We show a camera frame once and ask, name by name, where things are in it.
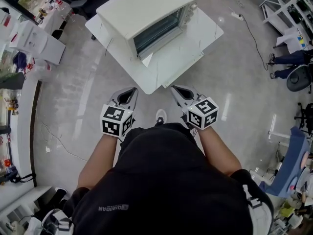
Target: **white rack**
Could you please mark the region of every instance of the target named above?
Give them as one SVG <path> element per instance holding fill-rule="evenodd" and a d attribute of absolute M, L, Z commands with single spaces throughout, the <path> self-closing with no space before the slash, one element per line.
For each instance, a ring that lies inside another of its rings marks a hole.
<path fill-rule="evenodd" d="M 296 24 L 296 22 L 292 19 L 292 17 L 290 16 L 290 14 L 288 12 L 288 7 L 293 5 L 297 9 L 299 14 L 302 16 L 305 24 L 307 25 L 307 27 L 311 30 L 311 32 L 313 34 L 312 23 L 307 18 L 308 14 L 311 14 L 311 16 L 313 17 L 313 5 L 312 5 L 310 0 L 303 0 L 304 3 L 309 7 L 309 11 L 304 12 L 297 5 L 298 1 L 299 0 L 289 0 L 287 3 L 285 3 L 283 0 L 264 0 L 260 4 L 260 7 L 262 8 L 262 11 L 263 11 L 263 14 L 265 17 L 265 20 L 263 21 L 263 23 L 269 22 L 269 23 L 273 24 L 277 28 L 278 31 L 280 31 L 282 34 L 284 34 L 284 29 L 286 29 L 287 25 L 278 16 L 279 13 L 283 13 L 288 18 L 288 20 L 291 22 L 291 24 L 293 26 L 299 27 L 299 24 Z M 268 7 L 268 3 L 278 5 L 278 6 L 280 6 L 280 8 L 276 11 L 273 11 Z"/>

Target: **gray tile floor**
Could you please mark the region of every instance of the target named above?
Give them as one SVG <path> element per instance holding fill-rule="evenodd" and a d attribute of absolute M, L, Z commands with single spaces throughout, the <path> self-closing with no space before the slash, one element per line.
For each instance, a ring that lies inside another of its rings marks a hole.
<path fill-rule="evenodd" d="M 219 24 L 224 35 L 175 83 L 193 86 L 212 97 L 223 117 L 215 130 L 244 168 L 265 168 L 279 142 L 268 136 L 268 130 L 272 127 L 288 134 L 295 125 L 297 102 L 305 103 L 310 97 L 307 90 L 291 93 L 284 80 L 270 79 L 273 68 L 264 70 L 245 22 L 232 17 L 231 9 L 246 18 L 265 62 L 278 34 L 270 25 L 262 24 L 257 0 L 240 1 L 243 8 L 237 0 L 199 0 L 199 7 Z M 38 101 L 34 157 L 39 185 L 64 187 L 71 193 L 85 161 L 67 153 L 41 123 L 50 127 L 68 152 L 87 160 L 101 137 L 102 105 L 115 91 L 136 83 L 98 41 L 90 39 L 84 18 L 76 16 L 65 31 L 69 40 L 61 64 L 53 70 L 51 80 L 43 83 Z M 281 48 L 275 53 L 286 51 Z M 159 108 L 167 111 L 169 122 L 180 121 L 181 112 L 169 89 L 159 88 L 152 95 L 139 89 L 134 127 L 152 126 Z"/>

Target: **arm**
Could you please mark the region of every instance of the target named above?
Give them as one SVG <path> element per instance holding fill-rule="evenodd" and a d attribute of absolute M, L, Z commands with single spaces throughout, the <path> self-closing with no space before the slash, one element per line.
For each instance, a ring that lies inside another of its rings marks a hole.
<path fill-rule="evenodd" d="M 78 186 L 93 188 L 113 167 L 117 138 L 103 135 L 78 178 Z"/>
<path fill-rule="evenodd" d="M 302 192 L 301 200 L 302 200 L 302 203 L 305 203 L 305 201 L 307 201 L 307 196 L 305 192 Z"/>
<path fill-rule="evenodd" d="M 199 136 L 208 162 L 217 170 L 230 176 L 235 171 L 242 169 L 239 160 L 212 127 L 203 131 L 199 130 Z"/>

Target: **shoe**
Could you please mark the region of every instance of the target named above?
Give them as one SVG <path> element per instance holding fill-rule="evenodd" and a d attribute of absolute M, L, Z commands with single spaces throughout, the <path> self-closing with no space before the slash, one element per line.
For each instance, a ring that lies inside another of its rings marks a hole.
<path fill-rule="evenodd" d="M 156 123 L 166 123 L 167 121 L 167 114 L 165 110 L 159 109 L 156 112 Z"/>
<path fill-rule="evenodd" d="M 271 73 L 271 74 L 270 74 L 270 78 L 271 78 L 271 79 L 277 79 L 275 73 Z"/>
<path fill-rule="evenodd" d="M 271 54 L 269 55 L 269 62 L 270 62 L 270 63 L 274 63 L 274 59 L 275 59 L 275 54 L 274 54 L 274 53 L 271 53 Z"/>
<path fill-rule="evenodd" d="M 66 192 L 66 194 L 67 194 L 67 190 L 65 190 L 64 188 L 56 187 L 55 191 L 58 191 L 58 190 L 64 190 Z"/>

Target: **jeans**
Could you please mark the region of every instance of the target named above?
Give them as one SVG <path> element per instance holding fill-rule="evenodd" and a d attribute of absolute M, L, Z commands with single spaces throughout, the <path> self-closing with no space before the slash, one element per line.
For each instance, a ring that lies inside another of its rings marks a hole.
<path fill-rule="evenodd" d="M 276 65 L 303 65 L 305 64 L 303 50 L 297 50 L 294 53 L 285 56 L 275 57 L 273 62 Z"/>
<path fill-rule="evenodd" d="M 293 72 L 293 70 L 297 68 L 297 67 L 291 67 L 289 69 L 285 69 L 285 70 L 277 70 L 274 72 L 275 74 L 275 77 L 279 77 L 279 78 L 282 78 L 282 79 L 286 79 L 290 73 Z"/>

